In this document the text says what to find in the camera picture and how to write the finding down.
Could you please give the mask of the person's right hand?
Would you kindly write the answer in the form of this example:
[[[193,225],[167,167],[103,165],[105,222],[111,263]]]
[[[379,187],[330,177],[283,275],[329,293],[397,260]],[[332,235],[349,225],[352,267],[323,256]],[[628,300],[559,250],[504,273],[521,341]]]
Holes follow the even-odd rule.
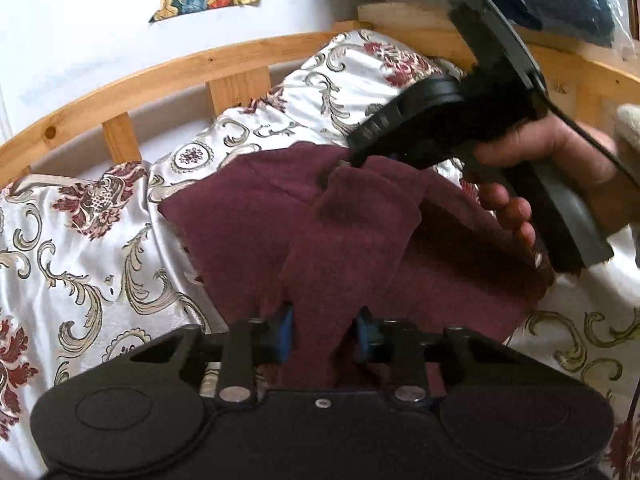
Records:
[[[593,217],[605,234],[612,235],[626,226],[616,208],[624,201],[616,196],[618,170],[559,117],[550,115],[526,122],[501,139],[477,145],[476,159],[496,168],[511,168],[521,162],[550,160],[582,192]],[[530,249],[536,242],[532,225],[533,208],[524,198],[513,197],[497,183],[469,177],[480,186],[480,204],[496,214],[500,226],[514,240]]]

